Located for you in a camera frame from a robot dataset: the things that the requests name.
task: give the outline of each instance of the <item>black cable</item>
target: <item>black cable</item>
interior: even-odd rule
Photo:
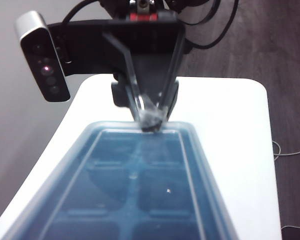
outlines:
[[[83,0],[82,2],[79,2],[74,8],[72,8],[72,10],[65,16],[65,18],[62,21],[62,27],[65,27],[70,20],[74,17],[74,15],[76,15],[77,12],[79,12],[82,8],[84,8],[85,6],[94,3],[94,2],[98,2],[99,0]]]
[[[210,11],[208,12],[208,14],[204,17],[204,19],[202,19],[199,22],[196,23],[189,23],[189,22],[185,22],[180,20],[183,24],[189,25],[189,26],[195,26],[195,25],[199,25],[199,24],[205,24],[207,22],[209,22],[217,13],[218,8],[220,6],[221,0],[214,0],[211,6]]]
[[[185,44],[192,48],[201,49],[201,50],[210,49],[210,48],[214,47],[215,45],[217,45],[224,38],[224,36],[226,35],[227,31],[229,30],[232,22],[234,21],[236,13],[237,13],[238,5],[239,5],[239,0],[234,0],[233,9],[232,9],[229,21],[226,23],[225,28],[223,29],[222,33],[216,40],[214,40],[213,42],[211,42],[208,45],[199,45],[199,44],[194,43],[186,38]]]

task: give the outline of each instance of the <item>black mount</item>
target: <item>black mount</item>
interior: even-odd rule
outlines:
[[[159,13],[156,21],[87,20],[70,22],[62,31],[61,23],[48,27],[65,76],[114,74],[113,101],[130,107],[136,121],[142,121],[140,111],[164,112],[157,124],[143,125],[144,131],[159,129],[169,118],[185,39],[185,28],[172,12]]]

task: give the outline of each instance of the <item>camera lens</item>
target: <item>camera lens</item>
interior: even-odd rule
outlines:
[[[36,44],[32,47],[32,50],[35,54],[43,54],[45,52],[44,46],[42,44]]]
[[[54,76],[49,76],[46,80],[45,80],[46,84],[48,84],[49,86],[52,86],[54,84],[56,84],[57,79]]]
[[[41,68],[41,74],[43,76],[46,76],[46,77],[51,76],[53,73],[54,73],[54,69],[49,65],[45,65],[45,66],[43,66],[43,68]]]
[[[59,92],[60,92],[60,89],[59,89],[58,86],[52,86],[52,87],[50,87],[50,93],[57,94]]]

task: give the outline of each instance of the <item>blue ice cube tray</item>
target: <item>blue ice cube tray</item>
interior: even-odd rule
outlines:
[[[93,123],[62,164],[17,239],[237,239],[187,123]]]

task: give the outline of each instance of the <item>gray wall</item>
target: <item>gray wall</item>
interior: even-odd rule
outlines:
[[[0,215],[40,157],[71,100],[48,103],[42,97],[14,31],[18,16],[36,10],[47,24],[62,21],[80,0],[0,0]],[[109,18],[98,3],[74,20]],[[87,76],[68,78],[71,92]]]

